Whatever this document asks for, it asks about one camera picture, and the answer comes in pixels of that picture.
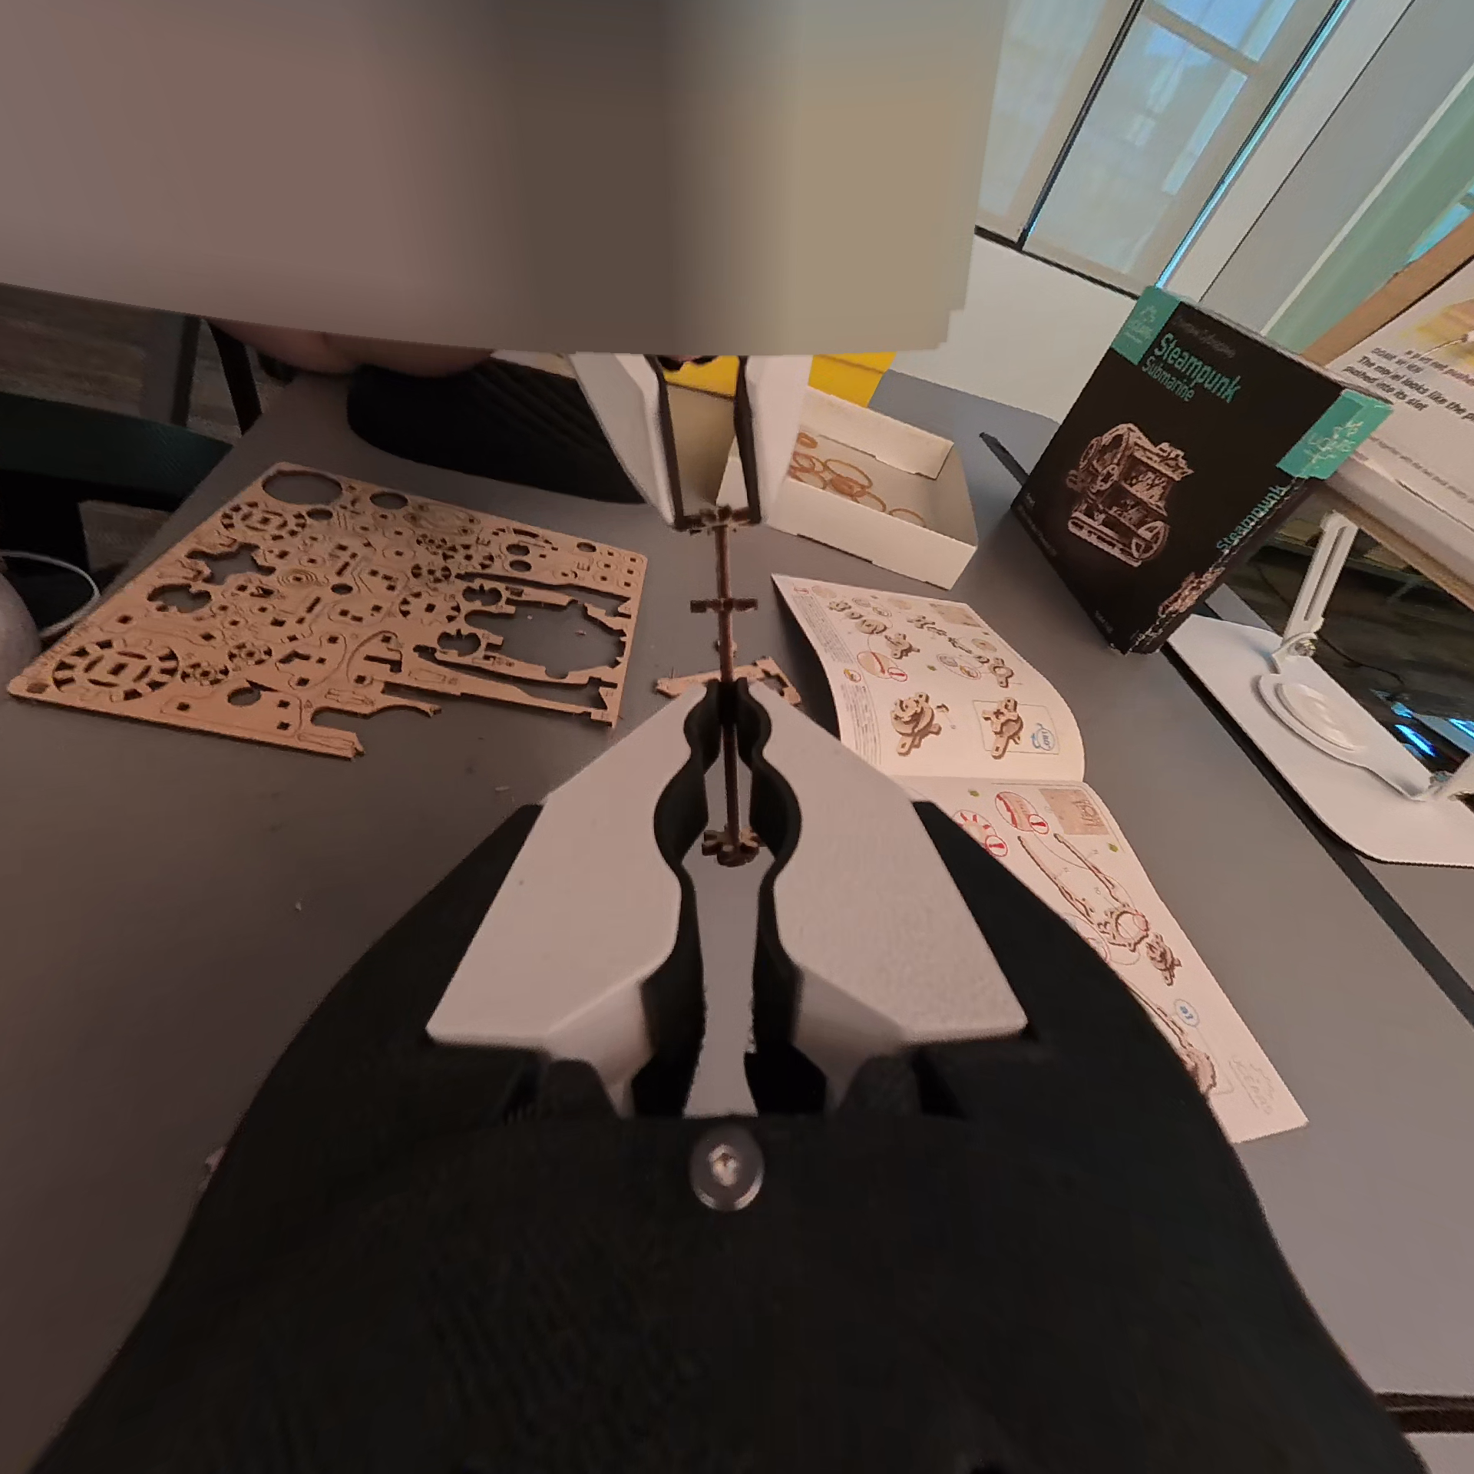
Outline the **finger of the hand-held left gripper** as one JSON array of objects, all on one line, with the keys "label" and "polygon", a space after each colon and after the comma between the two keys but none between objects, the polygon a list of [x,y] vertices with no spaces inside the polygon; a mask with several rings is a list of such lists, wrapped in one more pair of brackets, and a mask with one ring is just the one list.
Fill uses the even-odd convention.
[{"label": "finger of the hand-held left gripper", "polygon": [[676,455],[670,387],[656,355],[570,355],[570,368],[619,466],[662,520],[693,529]]},{"label": "finger of the hand-held left gripper", "polygon": [[732,513],[755,526],[784,484],[800,429],[809,355],[739,355],[732,405]]}]

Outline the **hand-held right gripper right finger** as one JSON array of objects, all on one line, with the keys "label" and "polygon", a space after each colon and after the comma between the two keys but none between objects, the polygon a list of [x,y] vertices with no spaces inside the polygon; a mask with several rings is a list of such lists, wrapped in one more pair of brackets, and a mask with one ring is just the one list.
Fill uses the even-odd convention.
[{"label": "hand-held right gripper right finger", "polygon": [[821,1114],[869,1059],[1023,1033],[1023,1005],[904,787],[765,687],[744,689],[735,715],[770,852],[744,1059],[756,1110]]}]

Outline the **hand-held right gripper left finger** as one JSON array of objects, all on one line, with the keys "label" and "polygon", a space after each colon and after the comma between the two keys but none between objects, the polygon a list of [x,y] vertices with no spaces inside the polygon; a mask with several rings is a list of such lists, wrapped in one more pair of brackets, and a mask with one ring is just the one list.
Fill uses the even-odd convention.
[{"label": "hand-held right gripper left finger", "polygon": [[690,850],[716,685],[690,689],[539,808],[428,1021],[439,1043],[581,1059],[619,1112],[688,1106],[707,1022]]}]

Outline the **wooden parts sheet fragment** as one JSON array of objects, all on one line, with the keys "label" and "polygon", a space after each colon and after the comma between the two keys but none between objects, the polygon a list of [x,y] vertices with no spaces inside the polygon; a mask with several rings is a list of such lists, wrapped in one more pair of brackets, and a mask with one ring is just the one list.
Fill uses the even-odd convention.
[{"label": "wooden parts sheet fragment", "polygon": [[[704,687],[721,677],[721,670],[712,668],[705,671],[663,675],[654,680],[653,689],[667,698],[676,698],[688,689]],[[733,666],[733,677],[748,680],[753,687],[763,685],[772,689],[781,699],[791,706],[800,706],[802,698],[798,687],[788,678],[783,668],[770,656],[756,661]]]}]

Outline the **black model kit box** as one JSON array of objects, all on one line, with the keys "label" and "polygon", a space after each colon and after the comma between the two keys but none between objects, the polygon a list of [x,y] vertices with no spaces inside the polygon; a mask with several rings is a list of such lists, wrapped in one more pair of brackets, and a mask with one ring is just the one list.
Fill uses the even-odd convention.
[{"label": "black model kit box", "polygon": [[1393,403],[1146,287],[1012,510],[1114,650],[1158,650]]}]

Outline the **laser-cut wooden parts sheet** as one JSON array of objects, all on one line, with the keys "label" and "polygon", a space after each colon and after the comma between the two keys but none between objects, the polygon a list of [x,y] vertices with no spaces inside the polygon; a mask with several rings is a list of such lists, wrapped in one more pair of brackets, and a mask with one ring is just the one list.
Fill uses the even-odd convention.
[{"label": "laser-cut wooden parts sheet", "polygon": [[9,684],[37,705],[340,759],[325,713],[476,696],[614,724],[649,561],[279,462]]}]

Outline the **pile of rubber bands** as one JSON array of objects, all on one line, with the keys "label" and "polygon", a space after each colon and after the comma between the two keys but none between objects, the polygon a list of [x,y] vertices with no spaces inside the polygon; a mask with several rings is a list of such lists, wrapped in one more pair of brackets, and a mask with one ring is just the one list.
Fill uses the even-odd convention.
[{"label": "pile of rubber bands", "polygon": [[928,492],[934,480],[891,466],[877,455],[849,447],[828,434],[800,429],[786,478],[841,496],[851,505],[886,513],[895,520],[932,527]]}]

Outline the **yellow object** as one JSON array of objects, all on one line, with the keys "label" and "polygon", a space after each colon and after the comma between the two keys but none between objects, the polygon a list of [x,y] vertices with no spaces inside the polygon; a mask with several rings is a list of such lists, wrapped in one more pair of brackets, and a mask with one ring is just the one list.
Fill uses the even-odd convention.
[{"label": "yellow object", "polygon": [[[895,357],[895,352],[814,355],[807,382],[821,392],[867,406]],[[735,355],[716,355],[667,366],[663,375],[670,384],[732,398],[737,369]]]}]

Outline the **white cardboard tray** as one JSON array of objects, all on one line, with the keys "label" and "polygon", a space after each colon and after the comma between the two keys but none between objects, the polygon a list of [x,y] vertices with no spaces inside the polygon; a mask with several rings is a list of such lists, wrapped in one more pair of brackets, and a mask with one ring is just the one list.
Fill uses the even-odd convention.
[{"label": "white cardboard tray", "polygon": [[900,575],[949,589],[977,547],[963,459],[956,445],[846,398],[807,387],[800,427],[867,450],[891,466],[934,480],[926,494],[932,527],[848,503],[837,494],[784,484],[765,524],[814,540]]}]

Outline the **instruction booklet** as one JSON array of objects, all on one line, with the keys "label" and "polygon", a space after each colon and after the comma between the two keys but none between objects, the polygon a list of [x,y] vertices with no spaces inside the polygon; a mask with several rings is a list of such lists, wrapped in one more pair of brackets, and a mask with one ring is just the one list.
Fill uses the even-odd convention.
[{"label": "instruction booklet", "polygon": [[932,801],[1060,913],[1151,1015],[1228,1140],[1307,1115],[1084,778],[1058,689],[969,605],[774,575],[839,740]]}]

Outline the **white board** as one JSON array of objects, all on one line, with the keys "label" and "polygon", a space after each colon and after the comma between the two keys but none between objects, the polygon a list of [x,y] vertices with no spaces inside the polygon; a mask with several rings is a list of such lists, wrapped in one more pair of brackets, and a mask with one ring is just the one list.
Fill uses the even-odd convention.
[{"label": "white board", "polygon": [[1381,861],[1472,866],[1470,764],[1435,777],[1272,631],[1190,615],[1167,645],[1337,838]]}]

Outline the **window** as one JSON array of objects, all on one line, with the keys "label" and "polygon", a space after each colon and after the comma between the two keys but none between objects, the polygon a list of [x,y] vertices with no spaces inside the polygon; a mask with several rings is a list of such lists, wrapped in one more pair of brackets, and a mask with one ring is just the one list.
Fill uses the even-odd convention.
[{"label": "window", "polygon": [[1009,3],[977,234],[1306,350],[1470,217],[1465,1]]}]

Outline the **dark office chair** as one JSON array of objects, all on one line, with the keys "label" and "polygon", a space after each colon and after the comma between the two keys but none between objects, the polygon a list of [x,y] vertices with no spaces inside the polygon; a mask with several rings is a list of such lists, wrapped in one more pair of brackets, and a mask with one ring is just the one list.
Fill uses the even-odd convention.
[{"label": "dark office chair", "polygon": [[81,505],[172,512],[230,454],[193,429],[2,392],[3,531],[81,538]]}]

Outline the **white folding magnifier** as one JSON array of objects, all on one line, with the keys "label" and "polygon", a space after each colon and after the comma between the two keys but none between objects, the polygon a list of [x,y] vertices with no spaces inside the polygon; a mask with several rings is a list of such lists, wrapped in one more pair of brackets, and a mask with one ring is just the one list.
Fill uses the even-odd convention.
[{"label": "white folding magnifier", "polygon": [[1409,799],[1470,805],[1470,606],[1369,531],[1328,512],[1288,594],[1270,554],[1253,568],[1284,606],[1258,696],[1321,756]]}]

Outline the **printed display board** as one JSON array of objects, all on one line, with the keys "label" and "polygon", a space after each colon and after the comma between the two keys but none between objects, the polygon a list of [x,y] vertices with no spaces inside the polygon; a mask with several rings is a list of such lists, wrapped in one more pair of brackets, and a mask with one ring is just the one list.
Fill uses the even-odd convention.
[{"label": "printed display board", "polygon": [[1472,222],[1402,268],[1306,355],[1393,403],[1332,484],[1470,577]]}]

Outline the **black metal frame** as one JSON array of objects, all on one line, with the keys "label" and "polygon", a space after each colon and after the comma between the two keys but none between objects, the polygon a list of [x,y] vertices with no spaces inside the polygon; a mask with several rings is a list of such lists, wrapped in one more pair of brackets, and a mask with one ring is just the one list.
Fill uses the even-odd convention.
[{"label": "black metal frame", "polygon": [[163,378],[163,420],[179,427],[189,422],[200,327],[209,326],[237,427],[247,433],[263,413],[263,403],[246,343],[223,326],[207,324],[204,319],[175,319],[170,366]]}]

